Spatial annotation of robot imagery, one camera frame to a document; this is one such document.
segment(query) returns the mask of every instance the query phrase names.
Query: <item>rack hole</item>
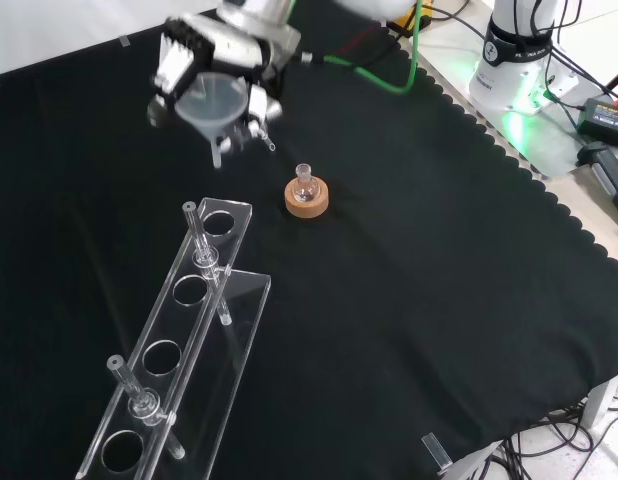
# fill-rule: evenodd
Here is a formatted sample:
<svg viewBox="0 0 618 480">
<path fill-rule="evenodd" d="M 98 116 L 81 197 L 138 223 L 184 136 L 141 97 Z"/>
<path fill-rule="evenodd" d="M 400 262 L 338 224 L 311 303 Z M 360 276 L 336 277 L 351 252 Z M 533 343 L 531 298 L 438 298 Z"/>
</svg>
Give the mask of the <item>rack hole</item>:
<svg viewBox="0 0 618 480">
<path fill-rule="evenodd" d="M 142 456 L 142 438 L 131 430 L 111 435 L 102 447 L 102 464 L 113 473 L 124 473 L 136 466 Z"/>
<path fill-rule="evenodd" d="M 142 364 L 153 375 L 167 375 L 180 365 L 181 356 L 182 351 L 176 342 L 160 340 L 147 347 L 142 355 Z"/>
<path fill-rule="evenodd" d="M 233 216 L 229 212 L 212 212 L 205 217 L 202 226 L 209 235 L 219 237 L 231 231 L 235 224 Z"/>
<path fill-rule="evenodd" d="M 202 302 L 206 294 L 207 282 L 198 275 L 182 277 L 173 287 L 173 298 L 185 307 L 191 307 Z"/>
</svg>

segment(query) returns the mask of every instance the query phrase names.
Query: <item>red wire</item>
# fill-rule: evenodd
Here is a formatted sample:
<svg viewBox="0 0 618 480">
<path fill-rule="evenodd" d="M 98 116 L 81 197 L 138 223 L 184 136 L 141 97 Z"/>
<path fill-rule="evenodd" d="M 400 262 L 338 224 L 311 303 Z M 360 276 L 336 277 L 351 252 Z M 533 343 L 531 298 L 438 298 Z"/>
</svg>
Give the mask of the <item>red wire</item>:
<svg viewBox="0 0 618 480">
<path fill-rule="evenodd" d="M 333 55 L 338 55 L 338 56 L 345 55 L 346 53 L 348 53 L 351 50 L 353 50 L 354 48 L 356 48 L 358 46 L 358 44 L 365 39 L 365 37 L 369 36 L 370 33 L 372 33 L 374 30 L 376 30 L 378 28 L 380 28 L 380 27 L 377 26 L 377 25 L 372 25 L 371 27 L 369 27 L 364 32 L 358 34 L 358 36 L 356 38 L 351 40 L 347 45 L 342 47 L 340 50 L 335 51 L 333 53 Z"/>
</svg>

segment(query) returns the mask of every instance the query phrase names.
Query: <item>black fabric surface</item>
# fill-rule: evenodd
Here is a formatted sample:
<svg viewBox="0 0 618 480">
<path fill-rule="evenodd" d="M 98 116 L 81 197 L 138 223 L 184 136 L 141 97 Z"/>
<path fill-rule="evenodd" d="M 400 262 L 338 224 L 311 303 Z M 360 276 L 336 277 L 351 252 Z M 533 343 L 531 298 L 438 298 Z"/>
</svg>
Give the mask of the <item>black fabric surface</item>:
<svg viewBox="0 0 618 480">
<path fill-rule="evenodd" d="M 322 0 L 292 23 L 321 52 L 367 26 Z M 205 196 L 253 205 L 236 267 L 273 280 L 217 479 L 435 478 L 429 432 L 458 459 L 618 374 L 618 263 L 424 71 L 395 97 L 292 67 L 276 153 L 215 171 L 148 126 L 158 32 L 130 41 L 1 76 L 0 479 L 75 474 Z M 302 162 L 313 221 L 284 208 Z"/>
</svg>

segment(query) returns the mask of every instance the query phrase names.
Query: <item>green cable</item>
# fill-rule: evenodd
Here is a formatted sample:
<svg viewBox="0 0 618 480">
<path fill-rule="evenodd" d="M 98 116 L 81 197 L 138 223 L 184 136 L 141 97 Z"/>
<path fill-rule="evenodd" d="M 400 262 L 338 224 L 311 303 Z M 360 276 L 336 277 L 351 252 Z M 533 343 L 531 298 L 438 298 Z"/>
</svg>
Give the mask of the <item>green cable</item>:
<svg viewBox="0 0 618 480">
<path fill-rule="evenodd" d="M 361 77 L 366 78 L 367 80 L 377 85 L 378 87 L 382 88 L 383 90 L 386 90 L 389 93 L 393 93 L 394 95 L 406 95 L 407 93 L 409 93 L 416 79 L 416 69 L 418 67 L 418 33 L 420 30 L 420 11 L 421 10 L 422 10 L 422 0 L 418 0 L 418 2 L 416 3 L 416 14 L 414 16 L 415 23 L 413 27 L 413 38 L 412 38 L 413 49 L 412 49 L 412 56 L 411 56 L 411 70 L 409 71 L 409 78 L 407 79 L 407 83 L 405 84 L 404 87 L 396 87 L 395 85 L 392 85 L 389 82 L 385 82 L 381 78 L 376 77 L 369 70 L 366 70 L 361 67 L 355 68 L 354 72 L 356 72 Z M 345 67 L 353 66 L 353 63 L 349 62 L 348 60 L 344 60 L 339 57 L 334 57 L 333 55 L 327 55 L 324 58 L 324 61 L 326 63 L 332 63 L 334 65 L 342 65 Z"/>
<path fill-rule="evenodd" d="M 287 21 L 291 18 L 291 13 L 293 12 L 293 7 L 296 6 L 296 0 L 291 0 L 289 2 L 289 10 L 287 10 Z"/>
</svg>

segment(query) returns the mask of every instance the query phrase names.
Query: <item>clear acrylic rack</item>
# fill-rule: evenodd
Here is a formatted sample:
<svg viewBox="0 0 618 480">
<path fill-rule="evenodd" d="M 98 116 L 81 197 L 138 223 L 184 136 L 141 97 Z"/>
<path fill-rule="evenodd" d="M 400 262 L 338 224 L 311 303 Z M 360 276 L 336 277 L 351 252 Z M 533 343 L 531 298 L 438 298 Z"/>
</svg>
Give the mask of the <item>clear acrylic rack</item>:
<svg viewBox="0 0 618 480">
<path fill-rule="evenodd" d="M 205 198 L 189 224 L 76 479 L 207 479 L 269 292 L 233 270 L 251 205 Z M 103 375 L 106 375 L 103 359 Z"/>
</svg>

